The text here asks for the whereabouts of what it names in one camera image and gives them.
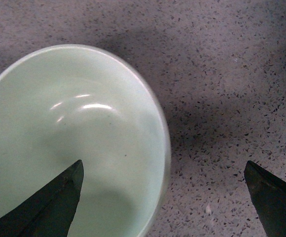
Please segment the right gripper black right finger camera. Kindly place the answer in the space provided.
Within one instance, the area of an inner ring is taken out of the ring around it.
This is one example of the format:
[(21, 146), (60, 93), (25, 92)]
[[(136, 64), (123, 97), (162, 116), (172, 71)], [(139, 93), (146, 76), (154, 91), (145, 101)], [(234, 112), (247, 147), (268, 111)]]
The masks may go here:
[(286, 237), (286, 182), (251, 160), (244, 177), (266, 235)]

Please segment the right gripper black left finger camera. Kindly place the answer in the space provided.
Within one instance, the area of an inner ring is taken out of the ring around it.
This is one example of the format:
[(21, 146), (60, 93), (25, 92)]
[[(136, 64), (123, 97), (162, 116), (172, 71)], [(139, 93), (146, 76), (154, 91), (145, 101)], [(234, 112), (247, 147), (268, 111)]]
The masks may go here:
[(0, 237), (66, 237), (80, 200), (82, 160), (0, 218)]

